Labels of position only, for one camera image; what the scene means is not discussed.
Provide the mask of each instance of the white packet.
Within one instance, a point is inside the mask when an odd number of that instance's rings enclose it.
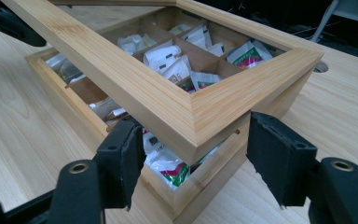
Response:
[[[173,35],[179,35],[180,33],[189,30],[190,27],[186,26],[184,24],[179,24],[177,26],[174,26],[169,32]]]
[[[206,50],[208,50],[210,53],[214,54],[214,56],[216,56],[216,57],[220,57],[225,53],[225,48],[224,48],[222,42],[217,43],[213,46],[210,46]]]
[[[120,37],[117,40],[117,45],[130,55],[137,51],[136,46],[139,43],[142,43],[142,37],[140,35],[130,35],[125,38]]]
[[[172,190],[176,190],[190,176],[190,167],[146,129],[143,138],[146,165]]]
[[[107,97],[97,103],[89,104],[89,107],[102,120],[104,120],[104,118],[114,109],[121,108],[121,106],[118,105],[111,97]]]
[[[74,79],[72,79],[69,83],[73,83],[73,82],[76,82],[76,81],[78,81],[78,80],[80,80],[80,79],[82,79],[82,78],[85,78],[86,77],[86,75],[81,75],[80,77],[75,77]]]
[[[162,75],[172,83],[176,84],[182,79],[190,76],[190,62],[186,55],[180,57]]]
[[[176,57],[180,53],[182,51],[176,45],[163,49],[152,49],[145,53],[144,64],[162,75],[176,61]]]
[[[197,26],[193,31],[190,31],[182,38],[202,49],[207,49],[212,46],[211,35],[206,25]]]
[[[144,37],[142,38],[142,45],[140,45],[139,47],[137,46],[137,50],[139,51],[139,50],[147,49],[156,44],[157,42],[154,39],[152,39],[148,34],[145,34]]]
[[[200,73],[194,71],[190,72],[190,77],[196,91],[204,89],[222,80],[220,76],[215,74]]]
[[[141,37],[140,35],[130,35],[126,38],[119,38],[117,40],[117,45],[130,55],[155,44],[157,44],[157,42],[150,38],[148,34],[145,34],[144,37]]]
[[[246,42],[227,55],[227,61],[242,69],[252,68],[272,58],[269,51],[259,42]]]
[[[63,63],[65,62],[65,56],[58,53],[56,56],[46,60],[46,64],[55,72],[59,73]]]
[[[258,53],[263,58],[263,62],[272,59],[272,55],[269,53],[269,51],[266,49],[266,47],[264,47],[264,45],[260,41],[255,40],[253,44],[255,45],[255,48],[257,49]]]

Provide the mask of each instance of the metal furniture leg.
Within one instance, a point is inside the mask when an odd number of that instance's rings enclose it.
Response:
[[[315,34],[313,35],[313,37],[310,41],[315,42],[315,43],[317,42],[319,35],[324,30],[325,25],[330,20],[330,17],[333,14],[334,10],[336,10],[338,4],[339,4],[339,0],[334,0],[331,3],[331,5],[328,7],[327,11],[324,13],[324,17],[322,18],[322,21],[319,24],[318,29],[316,30]]]

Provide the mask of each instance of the wooden table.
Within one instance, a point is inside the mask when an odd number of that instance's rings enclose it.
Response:
[[[100,17],[92,8],[64,10],[79,20],[85,12],[86,21]],[[136,13],[125,7],[104,10],[114,12],[107,22]],[[321,48],[329,70],[311,75],[282,121],[319,148],[318,160],[333,156],[358,164],[358,58]],[[40,50],[0,34],[0,202],[5,210],[53,189],[66,163],[93,156],[23,59]],[[282,210],[247,161],[194,223],[308,223],[308,204]],[[115,223],[147,223],[136,205],[129,213],[115,210],[108,216]]]

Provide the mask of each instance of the clamp jaw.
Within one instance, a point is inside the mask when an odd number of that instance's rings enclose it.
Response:
[[[251,115],[247,157],[280,206],[310,198],[311,224],[358,223],[358,165],[316,161],[317,147],[272,116]]]
[[[0,2],[0,32],[34,47],[46,46],[46,40]]]

